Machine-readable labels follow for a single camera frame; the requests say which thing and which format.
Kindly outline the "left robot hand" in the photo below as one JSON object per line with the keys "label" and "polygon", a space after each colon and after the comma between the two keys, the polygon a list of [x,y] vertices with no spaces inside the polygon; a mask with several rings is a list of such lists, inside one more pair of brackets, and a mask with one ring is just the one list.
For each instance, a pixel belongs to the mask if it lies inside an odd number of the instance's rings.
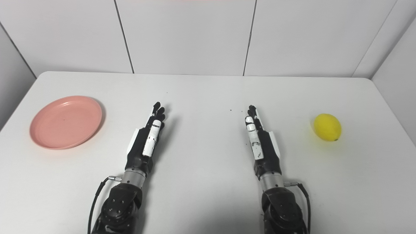
{"label": "left robot hand", "polygon": [[152,155],[159,142],[160,133],[165,127],[165,108],[160,102],[153,105],[153,109],[146,125],[137,131],[133,144],[127,154],[125,169],[142,172],[147,177],[153,169]]}

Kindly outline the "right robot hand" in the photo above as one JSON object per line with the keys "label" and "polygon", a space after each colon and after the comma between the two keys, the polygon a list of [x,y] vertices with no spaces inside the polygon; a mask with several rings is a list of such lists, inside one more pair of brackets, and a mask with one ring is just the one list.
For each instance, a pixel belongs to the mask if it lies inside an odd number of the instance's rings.
{"label": "right robot hand", "polygon": [[273,132],[266,131],[262,125],[257,108],[248,107],[245,117],[251,150],[254,156],[254,173],[260,180],[265,174],[282,175],[280,153]]}

